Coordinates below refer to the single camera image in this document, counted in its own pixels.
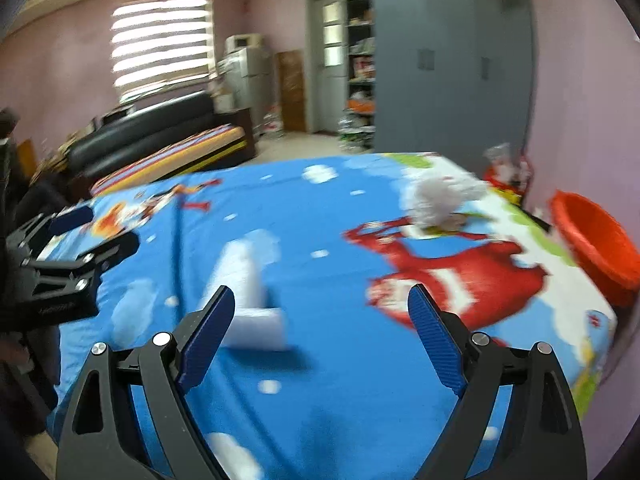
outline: microwave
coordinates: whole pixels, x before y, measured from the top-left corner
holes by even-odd
[[[226,38],[225,53],[231,54],[247,46],[262,47],[261,34],[237,34]]]

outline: bed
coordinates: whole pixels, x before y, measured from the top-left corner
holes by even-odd
[[[100,314],[60,327],[62,401],[91,346],[115,349],[172,330],[196,310],[225,245],[248,240],[286,314],[289,349],[220,349],[187,402],[216,455],[242,480],[412,478],[455,405],[406,315],[424,282],[470,328],[516,348],[550,343],[583,414],[616,325],[602,295],[562,248],[492,192],[464,206],[461,234],[423,231],[399,197],[437,168],[436,154],[294,160],[189,174],[92,200],[95,220],[57,238],[73,258],[124,228],[140,249],[109,270]],[[489,465],[510,388],[500,388],[471,473]],[[168,466],[141,392],[136,411],[154,465]]]
[[[94,184],[91,195],[106,195],[156,180],[194,173],[246,146],[244,130],[239,126],[225,124],[212,128],[114,171]]]

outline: refrigerator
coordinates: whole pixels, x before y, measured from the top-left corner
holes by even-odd
[[[264,131],[264,116],[273,106],[273,64],[261,47],[248,46],[225,58],[225,79],[237,108],[250,108],[254,136]]]

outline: gray cabinet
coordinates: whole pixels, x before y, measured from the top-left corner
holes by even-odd
[[[435,151],[481,173],[524,143],[530,0],[375,0],[379,152]]]

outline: white cloth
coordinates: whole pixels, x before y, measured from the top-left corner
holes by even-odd
[[[233,240],[222,248],[209,283],[200,300],[202,310],[222,285],[228,286],[236,298],[236,310],[264,307],[264,287],[253,247],[247,240]]]
[[[283,351],[287,349],[284,315],[279,308],[264,308],[264,286],[254,253],[254,244],[247,239],[224,246],[200,300],[200,310],[220,286],[226,285],[234,294],[236,312],[222,346]]]

